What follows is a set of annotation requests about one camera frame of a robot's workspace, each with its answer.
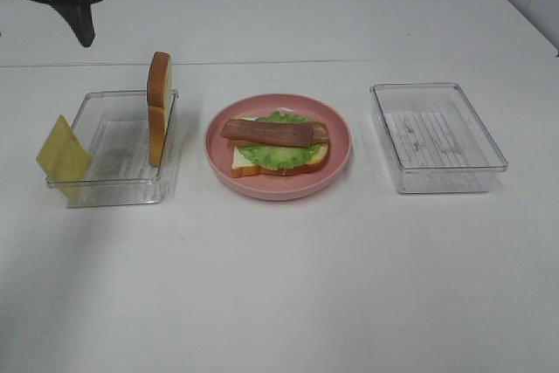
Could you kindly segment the pink round plate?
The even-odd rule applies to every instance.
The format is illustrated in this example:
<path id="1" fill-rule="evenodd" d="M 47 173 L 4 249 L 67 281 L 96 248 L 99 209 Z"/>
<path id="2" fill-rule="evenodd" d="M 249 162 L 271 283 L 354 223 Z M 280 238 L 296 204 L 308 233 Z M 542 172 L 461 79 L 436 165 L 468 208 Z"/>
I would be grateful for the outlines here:
<path id="1" fill-rule="evenodd" d="M 276 110 L 324 122 L 331 144 L 328 159 L 319 170 L 309 174 L 233 177 L 233 151 L 220 134 L 223 125 L 229 119 L 265 116 Z M 347 122 L 326 103 L 297 94 L 268 93 L 244 98 L 219 111 L 206 128 L 204 151 L 217 179 L 230 189 L 248 197 L 283 201 L 314 194 L 340 177 L 351 156 L 352 139 Z"/>

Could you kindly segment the left clear plastic tray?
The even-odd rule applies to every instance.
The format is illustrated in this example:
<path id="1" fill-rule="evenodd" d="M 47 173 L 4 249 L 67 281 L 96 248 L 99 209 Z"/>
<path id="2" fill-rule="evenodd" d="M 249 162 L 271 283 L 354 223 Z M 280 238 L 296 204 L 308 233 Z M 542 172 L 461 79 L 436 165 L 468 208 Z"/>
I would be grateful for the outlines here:
<path id="1" fill-rule="evenodd" d="M 148 104 L 144 91 L 105 91 L 85 96 L 72 130 L 92 157 L 78 182 L 46 180 L 67 193 L 70 208 L 157 204 L 173 197 L 180 162 L 178 91 L 171 91 L 169 126 L 161 165 L 149 164 Z"/>

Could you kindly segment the left upright bread slice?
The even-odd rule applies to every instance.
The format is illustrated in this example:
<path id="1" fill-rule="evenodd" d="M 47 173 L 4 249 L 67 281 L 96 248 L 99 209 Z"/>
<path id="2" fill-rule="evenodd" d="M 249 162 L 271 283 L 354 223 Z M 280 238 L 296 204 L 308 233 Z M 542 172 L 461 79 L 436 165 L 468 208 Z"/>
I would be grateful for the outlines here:
<path id="1" fill-rule="evenodd" d="M 147 80 L 149 163 L 158 167 L 162 159 L 172 104 L 172 63 L 166 52 L 155 52 Z"/>

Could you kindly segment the brown bacon strip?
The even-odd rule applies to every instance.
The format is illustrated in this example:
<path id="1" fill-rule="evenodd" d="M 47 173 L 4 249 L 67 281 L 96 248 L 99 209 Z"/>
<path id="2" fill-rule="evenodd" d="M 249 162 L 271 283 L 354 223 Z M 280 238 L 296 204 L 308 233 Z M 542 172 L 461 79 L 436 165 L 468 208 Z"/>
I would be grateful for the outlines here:
<path id="1" fill-rule="evenodd" d="M 229 119 L 224 124 L 221 135 L 230 140 L 308 148 L 313 142 L 313 126 L 311 122 L 277 123 Z"/>

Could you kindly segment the right clear plastic tray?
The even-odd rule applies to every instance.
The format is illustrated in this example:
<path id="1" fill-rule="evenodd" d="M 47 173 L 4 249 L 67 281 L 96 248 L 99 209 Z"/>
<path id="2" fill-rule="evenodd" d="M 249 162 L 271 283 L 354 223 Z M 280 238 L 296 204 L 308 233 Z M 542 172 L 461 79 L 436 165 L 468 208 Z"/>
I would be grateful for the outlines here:
<path id="1" fill-rule="evenodd" d="M 508 162 L 461 86 L 370 88 L 376 132 L 400 194 L 490 191 Z"/>

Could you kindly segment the white bread slice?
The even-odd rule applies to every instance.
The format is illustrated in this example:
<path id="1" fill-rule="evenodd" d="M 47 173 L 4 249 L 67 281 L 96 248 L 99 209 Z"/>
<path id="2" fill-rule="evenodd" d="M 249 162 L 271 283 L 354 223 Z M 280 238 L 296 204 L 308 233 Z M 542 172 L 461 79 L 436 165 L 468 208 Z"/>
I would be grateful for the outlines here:
<path id="1" fill-rule="evenodd" d="M 233 147 L 234 177 L 312 173 L 328 159 L 327 125 L 297 114 L 229 119 L 221 135 Z"/>

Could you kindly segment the yellow cheese slice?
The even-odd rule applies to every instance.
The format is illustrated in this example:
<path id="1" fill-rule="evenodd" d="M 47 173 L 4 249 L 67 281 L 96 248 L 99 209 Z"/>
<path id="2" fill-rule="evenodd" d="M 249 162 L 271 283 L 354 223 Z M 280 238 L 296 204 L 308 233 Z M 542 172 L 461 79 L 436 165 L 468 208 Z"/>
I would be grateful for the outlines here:
<path id="1" fill-rule="evenodd" d="M 53 182 L 79 182 L 84 179 L 92 155 L 60 115 L 40 149 L 36 161 Z"/>

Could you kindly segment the clear plastic tray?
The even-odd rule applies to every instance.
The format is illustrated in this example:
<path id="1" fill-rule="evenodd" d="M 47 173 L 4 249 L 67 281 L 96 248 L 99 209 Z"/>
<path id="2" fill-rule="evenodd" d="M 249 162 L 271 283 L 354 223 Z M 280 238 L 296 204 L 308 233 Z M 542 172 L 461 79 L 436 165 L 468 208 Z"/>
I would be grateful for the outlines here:
<path id="1" fill-rule="evenodd" d="M 67 193 L 70 208 L 157 204 L 173 197 L 180 162 L 178 91 L 171 91 L 169 126 L 161 165 L 149 164 L 148 104 L 144 91 L 105 91 L 85 96 L 72 130 L 92 157 L 78 182 L 46 180 Z"/>
<path id="2" fill-rule="evenodd" d="M 370 88 L 376 132 L 400 194 L 490 191 L 508 162 L 461 86 Z"/>

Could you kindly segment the green lettuce leaf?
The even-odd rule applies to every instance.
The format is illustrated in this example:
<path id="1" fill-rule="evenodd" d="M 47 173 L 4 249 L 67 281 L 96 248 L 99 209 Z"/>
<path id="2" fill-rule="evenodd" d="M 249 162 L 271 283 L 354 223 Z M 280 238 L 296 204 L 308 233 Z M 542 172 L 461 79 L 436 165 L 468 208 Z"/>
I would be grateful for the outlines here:
<path id="1" fill-rule="evenodd" d="M 327 158 L 328 151 L 328 142 L 315 143 L 309 148 L 273 145 L 235 146 L 231 168 L 269 169 L 278 171 L 280 175 L 286 175 L 290 169 L 302 169 L 305 165 L 322 163 Z"/>

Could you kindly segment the red bacon strip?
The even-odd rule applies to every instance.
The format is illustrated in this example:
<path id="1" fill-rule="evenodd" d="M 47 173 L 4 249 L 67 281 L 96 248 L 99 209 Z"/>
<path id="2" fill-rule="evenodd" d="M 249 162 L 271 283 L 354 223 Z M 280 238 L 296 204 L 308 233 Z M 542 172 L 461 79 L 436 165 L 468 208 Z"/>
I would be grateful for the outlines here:
<path id="1" fill-rule="evenodd" d="M 312 145 L 315 143 L 326 143 L 329 142 L 329 132 L 328 132 L 328 128 L 327 126 L 322 123 L 322 122 L 318 122 L 318 121 L 303 121 L 303 122 L 295 122 L 295 123 L 304 123 L 304 122 L 311 122 L 312 126 L 313 126 L 313 142 Z M 266 145 L 263 143 L 256 143 L 256 142 L 249 142 L 249 141 L 244 141 L 244 140 L 230 140 L 227 139 L 229 143 L 241 147 L 241 146 L 262 146 L 262 145 Z"/>

